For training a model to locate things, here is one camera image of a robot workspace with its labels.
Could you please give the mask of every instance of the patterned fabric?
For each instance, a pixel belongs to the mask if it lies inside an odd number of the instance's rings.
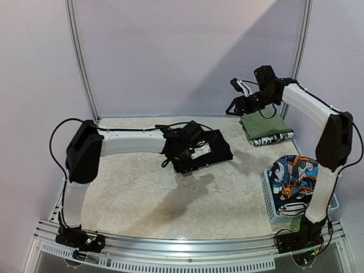
[[[267,144],[272,144],[272,143],[275,143],[275,142],[284,141],[284,140],[287,140],[287,139],[292,139],[293,135],[294,135],[293,132],[281,133],[281,134],[265,136],[263,138],[252,139],[252,140],[250,140],[250,142],[254,146],[261,146],[261,145],[267,145]]]
[[[297,216],[305,212],[317,172],[317,162],[305,156],[285,155],[273,164],[268,179],[279,215]]]

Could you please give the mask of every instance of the metal frame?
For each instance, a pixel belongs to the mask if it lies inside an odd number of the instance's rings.
[[[355,272],[350,250],[339,221],[333,223],[334,236],[344,272]],[[40,252],[73,260],[73,249],[55,243],[59,225],[40,221],[34,234],[26,273],[33,273]],[[274,235],[242,239],[171,240],[104,234],[106,246],[101,254],[88,253],[85,264],[122,272],[232,273],[261,272],[275,268],[278,254]],[[329,239],[327,231],[323,233]]]
[[[91,91],[90,83],[88,80],[86,67],[84,63],[84,57],[82,55],[80,40],[78,36],[78,30],[77,30],[77,23],[76,23],[76,16],[75,16],[75,8],[73,4],[73,0],[65,0],[66,4],[66,10],[67,10],[67,17],[68,17],[68,23],[69,23],[69,30],[71,32],[71,38],[72,38],[72,44],[73,48],[75,50],[75,57],[78,65],[78,70],[80,72],[81,82],[84,87],[84,92],[86,95],[86,99],[91,111],[92,118],[95,122],[100,121],[100,115],[97,111],[96,103]],[[308,24],[309,19],[311,15],[311,8],[312,8],[312,0],[305,0],[305,6],[303,10],[303,17],[302,17],[302,24],[301,24],[301,30],[300,30],[300,36],[298,39],[298,44],[296,48],[296,54],[295,54],[295,65],[293,67],[292,72],[292,78],[297,78],[302,57],[303,57],[303,51],[304,46],[307,38],[307,32],[308,32]],[[282,111],[281,111],[281,117],[284,119],[287,115],[287,111],[289,109],[289,106],[287,104],[283,104]]]
[[[291,78],[294,78],[294,79],[297,79],[298,74],[300,72],[304,48],[305,48],[306,40],[307,40],[309,20],[311,17],[311,9],[312,9],[312,0],[305,0],[301,31],[300,31],[300,36],[298,39],[296,55],[295,55],[295,65],[293,66],[293,72],[292,72],[292,76],[291,76]],[[286,118],[288,109],[289,109],[289,105],[283,104],[282,111],[280,113],[280,116],[283,119]]]
[[[84,57],[82,55],[80,40],[78,38],[78,31],[77,31],[77,24],[76,24],[76,17],[75,17],[75,9],[73,6],[73,0],[65,0],[67,17],[68,17],[68,24],[69,30],[71,32],[72,44],[73,49],[75,51],[75,57],[77,61],[78,71],[80,72],[81,82],[84,87],[84,92],[86,95],[87,103],[89,105],[92,119],[94,122],[98,122],[100,116],[98,115],[95,100],[92,95],[90,82],[87,77]]]

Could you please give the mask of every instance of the plastic basket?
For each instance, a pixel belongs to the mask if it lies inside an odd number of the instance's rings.
[[[269,184],[268,172],[269,172],[269,169],[266,169],[264,171],[264,180],[262,183],[262,187],[263,187],[264,199],[266,201],[270,223],[271,224],[280,224],[280,223],[293,222],[296,220],[300,220],[302,215],[290,217],[290,216],[281,216],[281,215],[277,214],[277,211],[276,211],[276,208],[274,205],[274,201],[273,201],[273,194],[272,194],[271,186]],[[338,209],[338,208],[339,208],[339,202],[337,201],[336,195],[334,194],[332,202],[331,202],[331,207],[329,208],[329,213],[331,213],[333,210]]]

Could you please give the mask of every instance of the gray backdrop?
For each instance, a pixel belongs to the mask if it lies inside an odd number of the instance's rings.
[[[291,76],[303,0],[76,0],[102,117],[223,115],[263,64]]]

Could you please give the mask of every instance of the vertical metal pole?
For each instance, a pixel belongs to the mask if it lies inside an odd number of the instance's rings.
[[[311,17],[311,9],[312,9],[312,0],[305,0],[301,31],[300,31],[300,36],[298,39],[296,55],[295,55],[295,65],[293,67],[293,72],[292,72],[292,76],[291,76],[291,78],[294,78],[294,79],[297,79],[298,73],[300,72],[304,47],[305,47],[306,39],[307,39],[309,19]],[[280,113],[280,116],[283,119],[286,118],[288,109],[289,109],[289,105],[284,104],[282,107],[282,112]]]
[[[68,24],[69,24],[69,30],[71,32],[71,39],[73,44],[73,49],[75,51],[75,57],[77,61],[78,71],[80,72],[81,82],[84,87],[84,92],[86,95],[87,103],[89,105],[92,118],[94,122],[98,122],[100,116],[97,113],[97,108],[95,104],[95,100],[93,98],[90,83],[87,77],[84,58],[82,55],[82,50],[80,46],[80,40],[78,38],[78,32],[77,32],[77,24],[76,24],[76,17],[75,17],[75,9],[73,7],[73,0],[65,0],[66,4],[66,11],[67,11],[67,17],[68,17]]]

